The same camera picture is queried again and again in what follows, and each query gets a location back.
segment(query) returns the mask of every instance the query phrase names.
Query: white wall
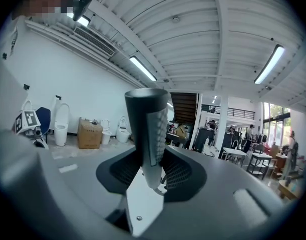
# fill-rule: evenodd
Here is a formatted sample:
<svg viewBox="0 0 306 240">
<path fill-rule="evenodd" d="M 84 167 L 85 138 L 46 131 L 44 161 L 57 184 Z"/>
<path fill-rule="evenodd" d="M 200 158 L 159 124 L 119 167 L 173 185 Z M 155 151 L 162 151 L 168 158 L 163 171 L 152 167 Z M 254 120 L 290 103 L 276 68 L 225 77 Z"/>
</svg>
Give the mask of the white wall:
<svg viewBox="0 0 306 240">
<path fill-rule="evenodd" d="M 306 159 L 306 113 L 291 110 L 291 129 L 295 133 L 295 139 L 298 142 L 299 156 L 305 156 Z"/>
<path fill-rule="evenodd" d="M 172 121 L 174 119 L 174 108 L 168 106 L 168 111 L 167 111 L 167 120 Z"/>
<path fill-rule="evenodd" d="M 257 102 L 254 103 L 255 105 L 255 128 L 254 132 L 258 132 L 258 127 L 259 127 L 259 133 L 261 134 L 263 131 L 263 103 L 262 102 Z"/>
<path fill-rule="evenodd" d="M 255 112 L 255 104 L 245 98 L 228 97 L 228 107 Z"/>
<path fill-rule="evenodd" d="M 21 85 L 30 85 L 28 99 L 35 109 L 51 109 L 55 95 L 62 97 L 70 106 L 71 133 L 81 116 L 109 119 L 115 135 L 120 117 L 127 116 L 124 93 L 132 85 L 31 31 L 21 36 L 7 64 Z"/>
</svg>

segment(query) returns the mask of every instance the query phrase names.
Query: glass door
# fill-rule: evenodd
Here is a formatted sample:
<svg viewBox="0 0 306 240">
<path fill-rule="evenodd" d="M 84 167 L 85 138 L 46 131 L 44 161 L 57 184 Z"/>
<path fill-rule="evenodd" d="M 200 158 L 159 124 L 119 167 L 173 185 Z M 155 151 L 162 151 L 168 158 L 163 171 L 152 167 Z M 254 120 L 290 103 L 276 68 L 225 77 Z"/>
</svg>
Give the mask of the glass door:
<svg viewBox="0 0 306 240">
<path fill-rule="evenodd" d="M 281 146 L 283 137 L 283 121 L 276 122 L 276 130 L 275 130 L 275 144 Z"/>
<path fill-rule="evenodd" d="M 276 121 L 269 123 L 269 136 L 267 144 L 271 147 L 275 139 Z"/>
</svg>

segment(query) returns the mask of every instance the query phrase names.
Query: white ceiling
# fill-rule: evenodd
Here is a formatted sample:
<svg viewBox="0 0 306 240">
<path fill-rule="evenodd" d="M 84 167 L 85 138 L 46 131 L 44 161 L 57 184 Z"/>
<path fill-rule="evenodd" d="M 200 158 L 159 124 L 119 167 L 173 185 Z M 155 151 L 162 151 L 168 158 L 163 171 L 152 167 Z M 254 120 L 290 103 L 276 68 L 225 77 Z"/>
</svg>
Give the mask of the white ceiling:
<svg viewBox="0 0 306 240">
<path fill-rule="evenodd" d="M 119 48 L 110 62 L 146 86 L 306 110 L 306 35 L 285 0 L 93 0 L 86 16 Z M 276 44 L 285 53 L 254 84 Z M 133 55 L 156 83 L 129 61 Z"/>
</svg>

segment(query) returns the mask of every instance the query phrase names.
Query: air conditioning vent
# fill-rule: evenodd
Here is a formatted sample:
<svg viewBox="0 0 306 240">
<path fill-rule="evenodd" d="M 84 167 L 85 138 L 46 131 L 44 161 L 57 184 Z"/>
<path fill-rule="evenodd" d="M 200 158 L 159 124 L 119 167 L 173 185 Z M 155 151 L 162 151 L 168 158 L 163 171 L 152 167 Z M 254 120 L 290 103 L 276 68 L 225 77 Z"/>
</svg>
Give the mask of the air conditioning vent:
<svg viewBox="0 0 306 240">
<path fill-rule="evenodd" d="M 89 31 L 83 27 L 76 27 L 74 35 L 81 37 L 85 42 L 89 43 L 93 47 L 98 48 L 101 52 L 107 54 L 109 57 L 113 56 L 115 49 L 108 42 L 102 39 L 99 35 L 92 31 Z"/>
</svg>

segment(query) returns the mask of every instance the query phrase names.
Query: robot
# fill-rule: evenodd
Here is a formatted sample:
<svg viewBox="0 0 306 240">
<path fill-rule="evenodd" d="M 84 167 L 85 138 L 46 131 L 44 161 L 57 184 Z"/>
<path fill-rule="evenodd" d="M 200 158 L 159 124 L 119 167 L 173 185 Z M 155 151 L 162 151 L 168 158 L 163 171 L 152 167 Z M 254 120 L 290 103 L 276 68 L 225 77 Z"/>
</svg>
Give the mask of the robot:
<svg viewBox="0 0 306 240">
<path fill-rule="evenodd" d="M 15 119 L 15 133 L 30 139 L 33 144 L 40 148 L 49 149 L 47 143 L 43 139 L 41 123 L 38 119 L 36 111 L 21 110 L 21 113 Z"/>
</svg>

